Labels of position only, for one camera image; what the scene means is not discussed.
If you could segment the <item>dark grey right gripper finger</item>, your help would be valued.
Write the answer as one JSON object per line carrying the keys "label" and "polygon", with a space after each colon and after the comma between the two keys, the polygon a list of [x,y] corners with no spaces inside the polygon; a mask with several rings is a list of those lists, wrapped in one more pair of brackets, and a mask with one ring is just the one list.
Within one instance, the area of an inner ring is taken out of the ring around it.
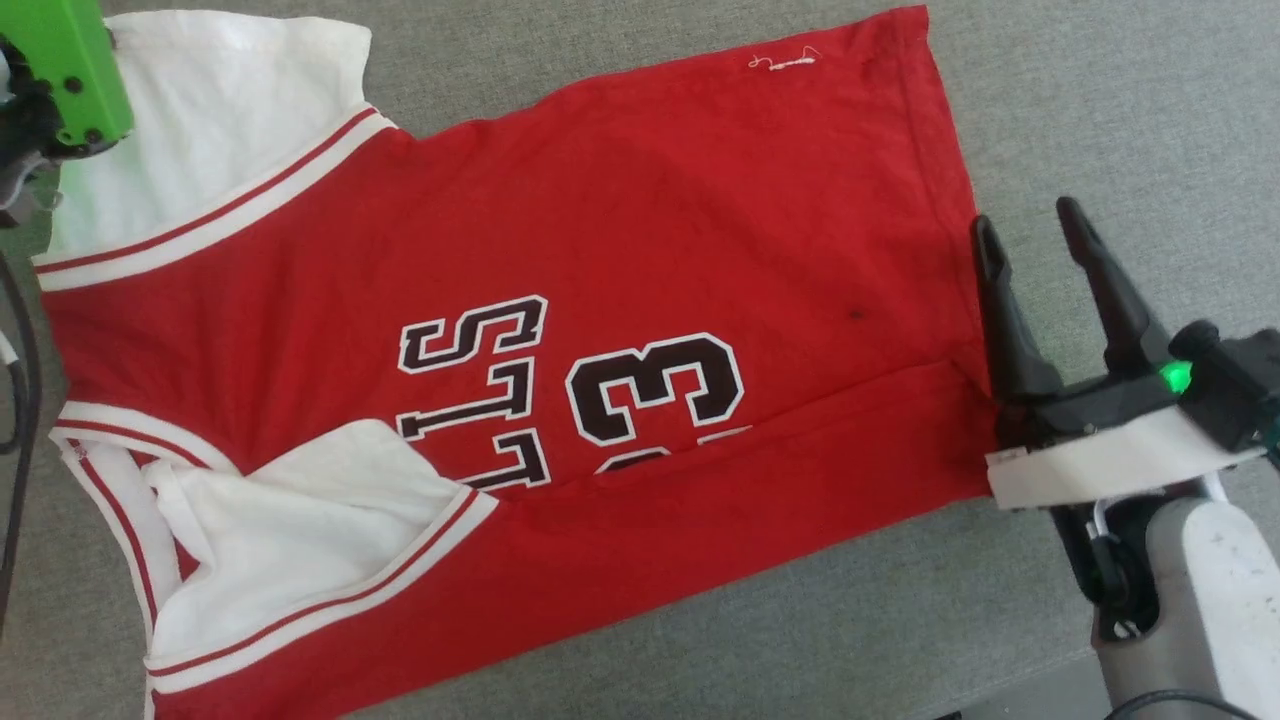
{"label": "dark grey right gripper finger", "polygon": [[1091,287],[1106,338],[1106,368],[1126,378],[1160,372],[1171,361],[1169,333],[1079,201],[1062,196],[1055,206],[1068,251]]}
{"label": "dark grey right gripper finger", "polygon": [[993,396],[1010,404],[1056,395],[1062,388],[1062,378],[1036,345],[1014,293],[1011,263],[995,224],[979,215],[970,232]]}

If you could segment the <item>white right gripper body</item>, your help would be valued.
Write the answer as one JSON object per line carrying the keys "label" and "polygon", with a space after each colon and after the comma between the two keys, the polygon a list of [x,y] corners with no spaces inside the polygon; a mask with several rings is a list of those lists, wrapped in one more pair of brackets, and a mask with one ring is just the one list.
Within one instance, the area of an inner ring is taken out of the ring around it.
{"label": "white right gripper body", "polygon": [[1160,374],[1015,398],[1000,410],[996,429],[1000,448],[987,457],[987,480],[1005,510],[1139,495],[1263,455],[1258,445],[1216,443]]}

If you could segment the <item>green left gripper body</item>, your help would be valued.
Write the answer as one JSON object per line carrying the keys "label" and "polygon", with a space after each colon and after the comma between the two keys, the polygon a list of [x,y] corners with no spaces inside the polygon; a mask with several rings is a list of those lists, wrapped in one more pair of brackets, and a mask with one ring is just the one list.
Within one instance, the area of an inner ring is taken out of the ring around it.
{"label": "green left gripper body", "polygon": [[91,158],[134,128],[100,0],[0,0],[0,138],[19,149]]}

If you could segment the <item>red and white basketball jersey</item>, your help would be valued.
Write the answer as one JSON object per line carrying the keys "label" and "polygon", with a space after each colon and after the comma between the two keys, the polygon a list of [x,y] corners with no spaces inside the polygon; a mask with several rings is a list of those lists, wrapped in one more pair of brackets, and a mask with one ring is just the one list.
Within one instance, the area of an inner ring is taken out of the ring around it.
{"label": "red and white basketball jersey", "polygon": [[35,269],[143,720],[333,720],[987,493],[925,6],[426,138],[366,27],[106,27],[134,129]]}

